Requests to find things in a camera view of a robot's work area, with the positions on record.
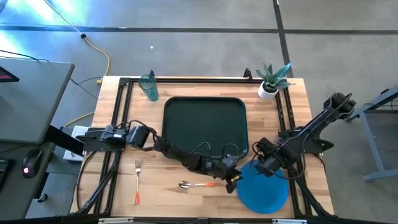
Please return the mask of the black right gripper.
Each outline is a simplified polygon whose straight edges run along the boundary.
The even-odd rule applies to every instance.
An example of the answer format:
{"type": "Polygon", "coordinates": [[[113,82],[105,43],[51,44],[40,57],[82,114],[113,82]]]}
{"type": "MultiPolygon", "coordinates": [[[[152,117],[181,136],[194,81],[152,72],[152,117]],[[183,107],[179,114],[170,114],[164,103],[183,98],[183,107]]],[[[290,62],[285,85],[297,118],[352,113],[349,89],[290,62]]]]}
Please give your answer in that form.
{"type": "Polygon", "coordinates": [[[257,160],[254,162],[256,170],[266,177],[273,176],[284,164],[285,159],[277,152],[262,154],[256,153],[257,160]]]}

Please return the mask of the blue round plate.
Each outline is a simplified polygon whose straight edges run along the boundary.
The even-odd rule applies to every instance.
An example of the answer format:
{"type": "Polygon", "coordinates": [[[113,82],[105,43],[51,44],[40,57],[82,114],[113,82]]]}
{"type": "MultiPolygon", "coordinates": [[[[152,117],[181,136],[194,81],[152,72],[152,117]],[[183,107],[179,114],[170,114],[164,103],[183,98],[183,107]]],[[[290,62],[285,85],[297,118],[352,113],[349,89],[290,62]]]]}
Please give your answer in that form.
{"type": "Polygon", "coordinates": [[[254,162],[247,162],[241,168],[242,180],[238,181],[237,195],[250,210],[261,214],[270,214],[280,210],[289,195],[287,180],[275,175],[266,177],[257,175],[254,162]]]}

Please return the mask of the black computer mouse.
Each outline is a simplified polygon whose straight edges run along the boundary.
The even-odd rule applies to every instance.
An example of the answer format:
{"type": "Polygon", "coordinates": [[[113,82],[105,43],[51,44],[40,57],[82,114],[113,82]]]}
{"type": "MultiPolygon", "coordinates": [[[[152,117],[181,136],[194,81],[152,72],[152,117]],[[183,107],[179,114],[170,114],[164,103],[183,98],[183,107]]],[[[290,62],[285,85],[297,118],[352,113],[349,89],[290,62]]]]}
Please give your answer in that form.
{"type": "Polygon", "coordinates": [[[22,162],[22,175],[26,179],[35,177],[40,169],[43,152],[40,149],[29,151],[22,162]]]}

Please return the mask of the green plant white pot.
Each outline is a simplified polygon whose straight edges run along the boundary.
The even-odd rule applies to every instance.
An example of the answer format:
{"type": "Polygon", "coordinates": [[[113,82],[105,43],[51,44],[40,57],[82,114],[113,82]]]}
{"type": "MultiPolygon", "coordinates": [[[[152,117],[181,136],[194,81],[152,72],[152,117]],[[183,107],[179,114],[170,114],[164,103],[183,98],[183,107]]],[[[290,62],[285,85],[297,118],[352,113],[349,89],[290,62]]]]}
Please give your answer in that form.
{"type": "Polygon", "coordinates": [[[262,83],[257,91],[259,98],[272,100],[280,90],[284,90],[293,83],[286,80],[287,74],[291,71],[292,62],[280,67],[276,72],[273,71],[272,64],[263,63],[264,71],[256,70],[257,75],[262,79],[262,83]]]}

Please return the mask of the black device red screen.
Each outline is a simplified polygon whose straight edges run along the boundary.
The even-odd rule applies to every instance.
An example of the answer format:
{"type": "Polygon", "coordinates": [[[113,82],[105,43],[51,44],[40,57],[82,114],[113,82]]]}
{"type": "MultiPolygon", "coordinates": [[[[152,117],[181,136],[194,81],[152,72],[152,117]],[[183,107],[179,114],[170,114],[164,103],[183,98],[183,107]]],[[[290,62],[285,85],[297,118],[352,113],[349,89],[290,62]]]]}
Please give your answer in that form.
{"type": "Polygon", "coordinates": [[[0,66],[0,83],[18,82],[19,78],[0,66]]]}

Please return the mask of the white power box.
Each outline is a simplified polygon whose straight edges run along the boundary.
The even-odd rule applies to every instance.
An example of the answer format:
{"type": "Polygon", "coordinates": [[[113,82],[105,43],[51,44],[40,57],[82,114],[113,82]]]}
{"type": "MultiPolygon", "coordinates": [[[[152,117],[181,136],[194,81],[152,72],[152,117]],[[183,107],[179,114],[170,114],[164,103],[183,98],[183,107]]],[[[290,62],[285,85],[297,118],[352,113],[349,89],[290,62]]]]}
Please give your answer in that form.
{"type": "MultiPolygon", "coordinates": [[[[84,135],[88,130],[86,126],[75,126],[72,131],[72,137],[76,138],[77,136],[84,135]]],[[[74,154],[73,152],[66,150],[63,159],[67,161],[83,161],[83,157],[80,154],[74,154]]]]}

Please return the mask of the teal translucent plastic cup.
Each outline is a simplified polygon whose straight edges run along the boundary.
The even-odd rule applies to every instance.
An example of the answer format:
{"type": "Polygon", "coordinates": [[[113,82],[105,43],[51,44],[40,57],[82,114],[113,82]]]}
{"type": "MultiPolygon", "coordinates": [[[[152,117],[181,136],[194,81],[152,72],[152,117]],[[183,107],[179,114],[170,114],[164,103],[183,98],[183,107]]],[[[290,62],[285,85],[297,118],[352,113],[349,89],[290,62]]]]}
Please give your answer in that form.
{"type": "Polygon", "coordinates": [[[138,84],[150,101],[157,101],[159,99],[155,76],[149,74],[143,75],[138,80],[138,84]]]}

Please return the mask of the metal spoon orange handle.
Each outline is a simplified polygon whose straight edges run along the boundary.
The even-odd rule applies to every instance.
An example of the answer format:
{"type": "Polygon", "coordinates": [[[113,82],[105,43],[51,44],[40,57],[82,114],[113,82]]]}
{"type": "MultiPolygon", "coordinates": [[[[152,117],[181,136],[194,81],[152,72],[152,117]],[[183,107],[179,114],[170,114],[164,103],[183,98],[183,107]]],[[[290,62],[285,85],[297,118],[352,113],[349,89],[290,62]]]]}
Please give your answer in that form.
{"type": "Polygon", "coordinates": [[[184,188],[184,189],[189,189],[190,187],[214,187],[215,183],[208,182],[208,183],[193,184],[193,183],[183,180],[178,183],[178,186],[181,188],[184,188]]]}

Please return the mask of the grey desk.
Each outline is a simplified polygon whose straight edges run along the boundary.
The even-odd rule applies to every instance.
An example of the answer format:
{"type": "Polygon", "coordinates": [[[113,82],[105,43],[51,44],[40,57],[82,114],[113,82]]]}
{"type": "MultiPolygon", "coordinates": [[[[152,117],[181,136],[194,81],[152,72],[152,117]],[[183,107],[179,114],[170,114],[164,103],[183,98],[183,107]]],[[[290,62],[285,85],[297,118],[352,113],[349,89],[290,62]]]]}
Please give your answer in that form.
{"type": "Polygon", "coordinates": [[[15,163],[0,190],[0,220],[23,219],[37,196],[55,144],[45,140],[62,95],[75,68],[66,62],[37,62],[0,58],[0,66],[19,78],[0,83],[0,158],[15,163]],[[37,175],[26,179],[26,154],[43,154],[37,175]]]}

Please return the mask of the grey metal stand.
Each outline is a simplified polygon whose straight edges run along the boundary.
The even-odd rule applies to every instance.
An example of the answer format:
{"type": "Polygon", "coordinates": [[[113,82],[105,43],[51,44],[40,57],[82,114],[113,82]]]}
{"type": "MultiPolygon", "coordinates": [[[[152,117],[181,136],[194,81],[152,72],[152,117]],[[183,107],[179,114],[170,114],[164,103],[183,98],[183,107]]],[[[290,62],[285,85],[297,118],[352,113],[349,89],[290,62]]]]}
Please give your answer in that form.
{"type": "Polygon", "coordinates": [[[366,174],[371,181],[398,177],[398,86],[386,89],[355,109],[347,123],[360,119],[377,171],[366,174]]]}

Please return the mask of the black keyboard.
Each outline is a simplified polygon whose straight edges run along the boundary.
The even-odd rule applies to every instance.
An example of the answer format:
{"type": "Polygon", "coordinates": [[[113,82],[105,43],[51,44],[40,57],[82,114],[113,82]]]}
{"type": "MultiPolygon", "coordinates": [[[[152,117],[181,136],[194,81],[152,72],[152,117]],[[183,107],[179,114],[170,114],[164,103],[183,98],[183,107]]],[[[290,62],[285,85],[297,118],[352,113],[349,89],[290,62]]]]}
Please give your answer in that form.
{"type": "Polygon", "coordinates": [[[7,176],[9,175],[14,163],[14,159],[0,158],[0,190],[4,186],[7,176]]]}

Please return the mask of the dark green plastic tray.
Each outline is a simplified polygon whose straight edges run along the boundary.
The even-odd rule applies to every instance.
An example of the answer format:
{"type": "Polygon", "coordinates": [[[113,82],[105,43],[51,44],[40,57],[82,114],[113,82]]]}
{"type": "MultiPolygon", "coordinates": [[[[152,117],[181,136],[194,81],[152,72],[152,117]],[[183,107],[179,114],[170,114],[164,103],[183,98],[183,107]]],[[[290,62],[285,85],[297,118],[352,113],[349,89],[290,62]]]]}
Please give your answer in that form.
{"type": "Polygon", "coordinates": [[[244,158],[249,149],[246,107],[234,97],[175,96],[165,102],[162,137],[189,153],[244,158]]]}

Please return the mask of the metal fork orange handle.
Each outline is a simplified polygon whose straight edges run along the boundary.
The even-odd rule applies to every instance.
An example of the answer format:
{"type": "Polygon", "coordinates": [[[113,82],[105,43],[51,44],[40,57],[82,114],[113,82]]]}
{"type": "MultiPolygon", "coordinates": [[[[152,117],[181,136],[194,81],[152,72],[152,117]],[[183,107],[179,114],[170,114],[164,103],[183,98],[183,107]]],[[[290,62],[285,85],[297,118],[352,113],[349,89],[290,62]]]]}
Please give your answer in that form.
{"type": "Polygon", "coordinates": [[[142,170],[142,160],[138,159],[134,161],[135,163],[135,171],[136,171],[136,195],[135,195],[135,204],[140,204],[140,193],[139,193],[139,184],[140,184],[140,173],[142,170]]]}

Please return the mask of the silver metal bracket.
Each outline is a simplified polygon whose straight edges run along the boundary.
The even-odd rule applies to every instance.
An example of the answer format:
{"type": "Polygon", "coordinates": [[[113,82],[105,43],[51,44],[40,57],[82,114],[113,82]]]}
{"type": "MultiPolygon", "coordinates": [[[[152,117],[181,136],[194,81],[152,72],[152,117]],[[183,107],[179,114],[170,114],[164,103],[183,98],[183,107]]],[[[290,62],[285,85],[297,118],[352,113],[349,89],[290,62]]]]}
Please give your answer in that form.
{"type": "Polygon", "coordinates": [[[272,219],[272,224],[308,224],[307,220],[299,219],[272,219]]]}
{"type": "Polygon", "coordinates": [[[98,224],[131,224],[134,223],[134,219],[130,217],[109,217],[100,218],[98,224]]]}

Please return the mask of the black aluminium table frame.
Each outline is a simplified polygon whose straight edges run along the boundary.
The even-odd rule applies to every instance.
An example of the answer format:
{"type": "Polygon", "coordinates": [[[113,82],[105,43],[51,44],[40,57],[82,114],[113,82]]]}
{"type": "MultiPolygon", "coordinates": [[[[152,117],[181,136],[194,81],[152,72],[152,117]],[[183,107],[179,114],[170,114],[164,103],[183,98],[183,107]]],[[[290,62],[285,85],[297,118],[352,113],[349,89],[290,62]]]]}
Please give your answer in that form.
{"type": "MultiPolygon", "coordinates": [[[[304,81],[291,79],[287,92],[272,101],[257,95],[258,77],[164,77],[156,78],[159,99],[150,101],[136,77],[104,77],[96,105],[93,126],[102,128],[121,121],[136,121],[160,131],[165,102],[173,96],[223,96],[241,99],[246,106],[249,142],[275,140],[282,128],[303,126],[312,118],[304,81]]],[[[257,218],[236,194],[226,192],[224,182],[215,187],[181,189],[181,180],[207,182],[209,177],[193,174],[180,163],[158,152],[141,152],[127,147],[121,154],[118,175],[108,184],[94,212],[110,209],[114,217],[208,217],[257,218]],[[135,160],[142,160],[140,204],[135,204],[135,160]]]]}

